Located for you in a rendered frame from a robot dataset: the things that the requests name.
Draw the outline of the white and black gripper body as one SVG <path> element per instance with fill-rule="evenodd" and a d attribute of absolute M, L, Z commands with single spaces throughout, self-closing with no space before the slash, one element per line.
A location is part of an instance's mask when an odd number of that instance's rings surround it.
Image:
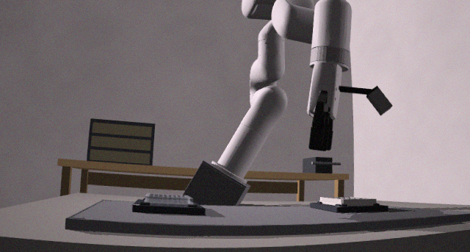
<path fill-rule="evenodd" d="M 330 113 L 330 118 L 335 120 L 339 106 L 341 72 L 348 71 L 348 66 L 340 62 L 314 61 L 310 63 L 310 67 L 314 70 L 311 79 L 307 113 L 311 117 L 314 117 L 317 99 L 319 98 L 321 90 L 324 90 L 328 92 L 324 112 L 327 112 L 328 107 L 330 107 L 328 113 Z"/>

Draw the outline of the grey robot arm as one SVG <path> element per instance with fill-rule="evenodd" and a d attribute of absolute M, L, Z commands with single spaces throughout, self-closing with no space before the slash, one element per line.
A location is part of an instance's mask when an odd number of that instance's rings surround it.
<path fill-rule="evenodd" d="M 211 164 L 243 184 L 287 107 L 286 93 L 276 87 L 276 81 L 285 72 L 285 38 L 312 44 L 310 63 L 331 61 L 349 66 L 352 7 L 345 0 L 319 0 L 315 10 L 313 7 L 313 0 L 242 0 L 246 18 L 271 21 L 259 33 L 258 59 L 250 70 L 251 108 L 218 163 Z M 380 116 L 392 107 L 378 86 L 373 89 L 339 86 L 339 91 L 367 94 Z"/>

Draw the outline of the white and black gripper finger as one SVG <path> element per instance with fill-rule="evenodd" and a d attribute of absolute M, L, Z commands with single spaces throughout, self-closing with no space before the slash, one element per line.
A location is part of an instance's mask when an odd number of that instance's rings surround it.
<path fill-rule="evenodd" d="M 328 146 L 327 146 L 328 151 L 331 149 L 331 144 L 332 144 L 332 138 L 333 138 L 332 127 L 333 127 L 333 120 L 329 118 L 329 123 L 328 123 L 329 135 L 328 135 Z"/>
<path fill-rule="evenodd" d="M 317 105 L 314 112 L 314 118 L 312 121 L 311 135 L 309 141 L 309 149 L 317 151 L 326 151 L 328 146 L 328 123 L 330 118 L 330 107 L 328 111 L 324 112 L 325 102 L 328 97 L 328 92 L 321 90 L 319 98 L 317 99 Z"/>

